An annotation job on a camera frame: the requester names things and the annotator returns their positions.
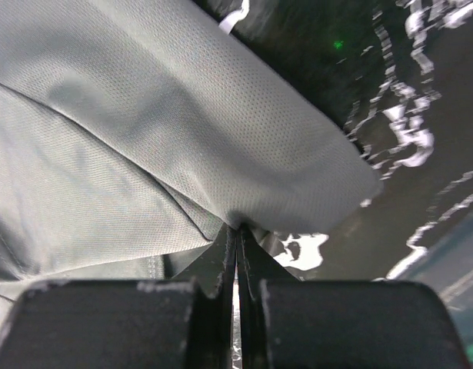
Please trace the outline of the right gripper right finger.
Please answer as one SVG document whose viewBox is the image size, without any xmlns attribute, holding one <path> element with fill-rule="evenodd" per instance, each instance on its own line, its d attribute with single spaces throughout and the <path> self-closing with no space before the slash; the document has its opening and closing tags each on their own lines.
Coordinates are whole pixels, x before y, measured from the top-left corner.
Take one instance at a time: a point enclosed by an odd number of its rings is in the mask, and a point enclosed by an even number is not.
<svg viewBox="0 0 473 369">
<path fill-rule="evenodd" d="M 410 281 L 300 281 L 236 241 L 245 368 L 468 368 L 447 309 Z"/>
</svg>

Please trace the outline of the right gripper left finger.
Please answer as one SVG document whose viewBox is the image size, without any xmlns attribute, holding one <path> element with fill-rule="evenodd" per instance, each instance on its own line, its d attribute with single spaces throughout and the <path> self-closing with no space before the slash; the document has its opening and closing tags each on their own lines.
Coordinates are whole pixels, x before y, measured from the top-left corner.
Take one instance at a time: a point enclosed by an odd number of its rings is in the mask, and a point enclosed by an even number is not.
<svg viewBox="0 0 473 369">
<path fill-rule="evenodd" d="M 0 329 L 0 368 L 229 368 L 237 233 L 168 280 L 48 280 Z"/>
</svg>

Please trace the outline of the grey t shirt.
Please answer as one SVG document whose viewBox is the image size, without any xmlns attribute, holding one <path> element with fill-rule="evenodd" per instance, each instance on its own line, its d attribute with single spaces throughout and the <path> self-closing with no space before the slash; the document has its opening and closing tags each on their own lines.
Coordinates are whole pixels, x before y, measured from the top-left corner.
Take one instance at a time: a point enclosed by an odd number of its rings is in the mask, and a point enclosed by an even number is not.
<svg viewBox="0 0 473 369">
<path fill-rule="evenodd" d="M 190 1 L 0 1 L 0 300 L 155 278 L 222 224 L 327 231 L 381 183 Z"/>
</svg>

